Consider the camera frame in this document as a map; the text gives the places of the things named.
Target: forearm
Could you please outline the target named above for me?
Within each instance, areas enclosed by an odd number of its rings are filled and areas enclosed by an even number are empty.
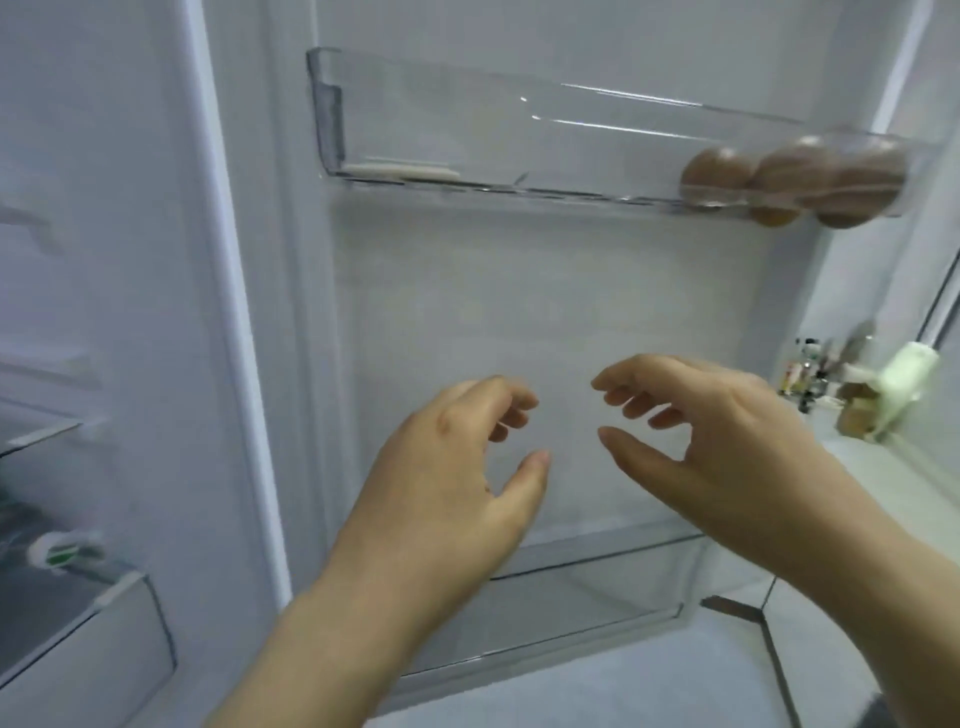
[[[207,728],[359,726],[395,682],[413,646],[369,602],[322,578],[283,613],[240,686]]]
[[[954,724],[960,568],[885,519],[833,546],[821,578],[798,586],[863,653],[904,728]]]

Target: refrigerator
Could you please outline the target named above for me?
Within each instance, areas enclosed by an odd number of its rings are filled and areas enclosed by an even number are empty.
[[[548,495],[385,707],[682,626],[721,555],[617,470],[590,379],[671,352],[774,381],[831,250],[882,287],[960,104],[955,0],[56,5],[2,31],[0,403],[82,424],[0,478],[151,577],[178,667],[140,725],[212,707],[386,437],[468,378],[538,393],[488,475],[550,448]],[[681,184],[810,137],[895,150],[891,199],[848,227]]]

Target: refrigerator door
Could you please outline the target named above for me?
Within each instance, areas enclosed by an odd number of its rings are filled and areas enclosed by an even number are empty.
[[[491,447],[490,481],[499,487],[526,452],[550,448],[549,493],[515,557],[414,662],[399,703],[682,615],[708,567],[706,540],[610,461],[595,430],[620,418],[589,381],[636,352],[773,377],[830,234],[811,216],[770,229],[723,213],[465,196],[451,182],[469,181],[449,171],[446,187],[422,191],[331,179],[304,56],[339,46],[936,145],[957,101],[938,70],[955,53],[945,44],[955,5],[609,0],[586,13],[572,0],[304,0],[270,4],[270,44],[232,4],[207,12],[295,585],[315,576],[317,530],[331,543],[403,418],[443,386],[506,374],[526,378],[542,405]],[[424,79],[404,83],[442,98],[450,89],[439,79],[426,91]],[[919,85],[939,89],[936,114],[904,111],[921,106]],[[389,134],[397,119],[364,123]],[[482,115],[475,123],[486,129]],[[273,167],[260,161],[274,156]],[[419,166],[422,178],[424,162],[443,160],[378,163]],[[688,441],[683,428],[636,433],[675,457]]]

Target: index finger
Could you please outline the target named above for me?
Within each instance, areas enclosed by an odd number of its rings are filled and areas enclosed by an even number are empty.
[[[671,403],[686,414],[703,396],[709,374],[663,354],[637,354],[611,364],[591,382],[593,389],[609,392],[627,386],[634,392],[648,392],[654,400]]]
[[[538,404],[537,395],[519,379],[491,376],[474,384],[449,406],[459,410],[486,437],[511,409],[533,409]]]

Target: floor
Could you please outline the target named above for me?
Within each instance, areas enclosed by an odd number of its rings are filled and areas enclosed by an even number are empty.
[[[377,718],[373,728],[789,728],[760,627],[700,609],[683,630]]]

